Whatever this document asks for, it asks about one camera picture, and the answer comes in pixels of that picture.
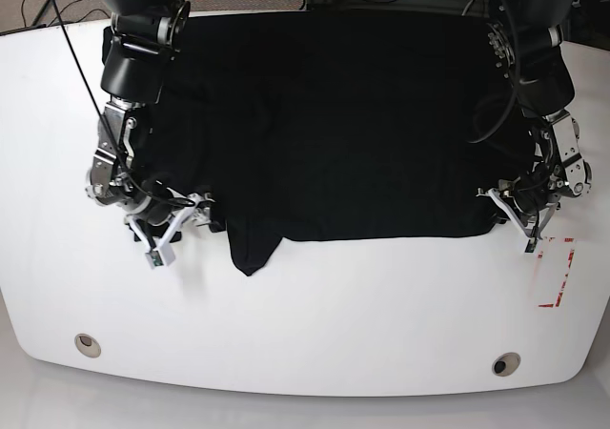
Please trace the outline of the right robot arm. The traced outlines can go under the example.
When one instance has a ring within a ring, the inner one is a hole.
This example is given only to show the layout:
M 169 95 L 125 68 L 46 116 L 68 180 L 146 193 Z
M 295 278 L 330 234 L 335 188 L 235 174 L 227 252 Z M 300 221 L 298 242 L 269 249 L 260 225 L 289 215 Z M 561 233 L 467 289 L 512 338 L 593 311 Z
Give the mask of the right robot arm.
M 152 124 L 146 109 L 161 96 L 165 72 L 180 51 L 190 15 L 188 0 L 102 0 L 112 13 L 110 49 L 101 88 L 110 96 L 99 115 L 98 144 L 89 171 L 87 192 L 97 203 L 119 205 L 132 230 L 157 256 L 153 229 L 166 224 L 169 242 L 178 233 L 178 214 L 189 215 L 195 203 L 175 196 L 162 174 L 144 166 L 144 149 Z

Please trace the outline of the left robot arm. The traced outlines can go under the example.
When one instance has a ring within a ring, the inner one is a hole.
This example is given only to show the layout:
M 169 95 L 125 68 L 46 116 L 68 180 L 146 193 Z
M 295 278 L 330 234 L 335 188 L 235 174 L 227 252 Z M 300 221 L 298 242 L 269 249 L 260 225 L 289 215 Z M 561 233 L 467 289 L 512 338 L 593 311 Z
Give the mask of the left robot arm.
M 505 70 L 511 95 L 499 122 L 513 109 L 532 120 L 531 135 L 541 159 L 514 180 L 501 180 L 484 195 L 506 214 L 523 237 L 524 251 L 536 250 L 564 198 L 589 192 L 592 169 L 579 146 L 580 127 L 567 107 L 575 97 L 560 45 L 562 25 L 575 0 L 493 0 L 489 43 Z

